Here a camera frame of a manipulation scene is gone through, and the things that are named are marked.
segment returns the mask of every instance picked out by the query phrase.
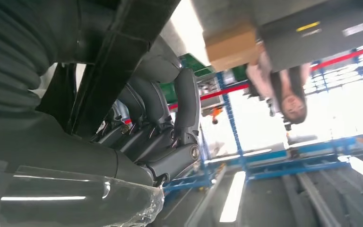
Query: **red bar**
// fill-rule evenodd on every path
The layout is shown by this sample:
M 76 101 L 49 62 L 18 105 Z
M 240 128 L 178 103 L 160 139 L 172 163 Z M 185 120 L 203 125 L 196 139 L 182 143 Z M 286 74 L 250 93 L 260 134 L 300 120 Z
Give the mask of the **red bar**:
M 329 61 L 326 61 L 326 62 L 322 62 L 321 64 L 318 64 L 318 65 L 314 66 L 312 68 L 312 71 L 318 70 L 318 69 L 323 68 L 323 67 L 328 66 L 328 65 L 336 64 L 336 63 L 341 62 L 341 61 L 351 59 L 353 57 L 357 57 L 357 56 L 359 56 L 361 54 L 363 54 L 363 50 L 356 51 L 356 52 L 353 52 L 353 53 L 350 53 L 350 54 L 346 54 L 344 56 L 341 56 L 341 57 L 338 57 L 338 58 L 335 58 L 335 59 L 332 59 L 332 60 L 329 60 Z
M 350 54 L 346 54 L 344 56 L 341 56 L 341 57 L 338 57 L 338 58 L 335 58 L 335 59 L 331 59 L 329 61 L 322 62 L 321 64 L 318 64 L 318 65 L 312 67 L 311 70 L 315 71 L 315 70 L 318 70 L 318 69 L 323 68 L 325 66 L 333 65 L 333 64 L 336 64 L 338 62 L 345 61 L 345 60 L 351 59 L 353 57 L 359 56 L 361 54 L 363 54 L 363 50 L 356 51 L 356 52 L 353 52 L 353 53 L 350 53 Z M 211 93 L 211 94 L 208 94 L 208 95 L 204 95 L 204 96 L 200 97 L 200 100 L 213 98 L 213 97 L 216 97 L 216 96 L 224 95 L 224 94 L 230 93 L 232 91 L 242 90 L 242 89 L 245 89 L 245 88 L 248 88 L 248 84 L 239 85 L 239 86 L 236 86 L 236 87 L 227 88 L 225 90 L 221 90 L 221 91 L 214 92 L 214 93 Z M 173 110 L 173 109 L 176 109 L 176 108 L 177 108 L 177 103 L 172 104 L 172 105 L 169 106 L 170 110 Z

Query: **green panel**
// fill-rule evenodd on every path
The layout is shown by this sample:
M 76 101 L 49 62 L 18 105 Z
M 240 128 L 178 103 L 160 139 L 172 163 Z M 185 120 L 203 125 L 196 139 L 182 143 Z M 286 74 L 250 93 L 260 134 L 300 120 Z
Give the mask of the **green panel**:
M 162 92 L 165 95 L 166 101 L 168 104 L 176 103 L 177 102 L 177 96 L 176 92 L 174 90 L 174 84 L 160 84 L 160 87 L 162 89 Z
M 187 53 L 180 57 L 183 63 L 183 67 L 190 68 L 194 71 L 197 77 L 205 76 L 207 74 L 215 72 L 211 66 L 205 66 L 200 61 L 198 61 L 194 56 Z
M 234 78 L 236 79 L 237 82 L 247 80 L 247 75 L 245 74 L 246 69 L 247 69 L 246 64 L 232 68 Z

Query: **protective plastic film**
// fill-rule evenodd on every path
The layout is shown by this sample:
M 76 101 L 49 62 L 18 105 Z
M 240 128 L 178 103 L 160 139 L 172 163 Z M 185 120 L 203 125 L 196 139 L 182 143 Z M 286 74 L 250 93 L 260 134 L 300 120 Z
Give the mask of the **protective plastic film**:
M 23 166 L 0 181 L 0 227 L 144 227 L 164 202 L 162 189 L 104 176 Z

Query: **woman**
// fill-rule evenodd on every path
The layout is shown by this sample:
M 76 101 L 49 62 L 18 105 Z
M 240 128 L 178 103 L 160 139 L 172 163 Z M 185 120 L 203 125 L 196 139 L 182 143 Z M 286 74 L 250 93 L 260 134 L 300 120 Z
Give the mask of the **woman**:
M 272 72 L 264 45 L 259 43 L 258 57 L 250 62 L 246 74 L 263 98 L 277 101 L 283 116 L 293 124 L 304 122 L 307 104 L 303 86 L 310 76 L 309 63 L 280 72 Z

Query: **brown cardboard box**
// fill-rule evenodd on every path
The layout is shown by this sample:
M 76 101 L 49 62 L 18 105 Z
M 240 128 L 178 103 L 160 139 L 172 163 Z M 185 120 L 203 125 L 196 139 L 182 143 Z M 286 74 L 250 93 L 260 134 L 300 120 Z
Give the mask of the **brown cardboard box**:
M 255 29 L 250 25 L 207 38 L 205 45 L 209 61 L 218 72 L 249 63 L 257 55 Z

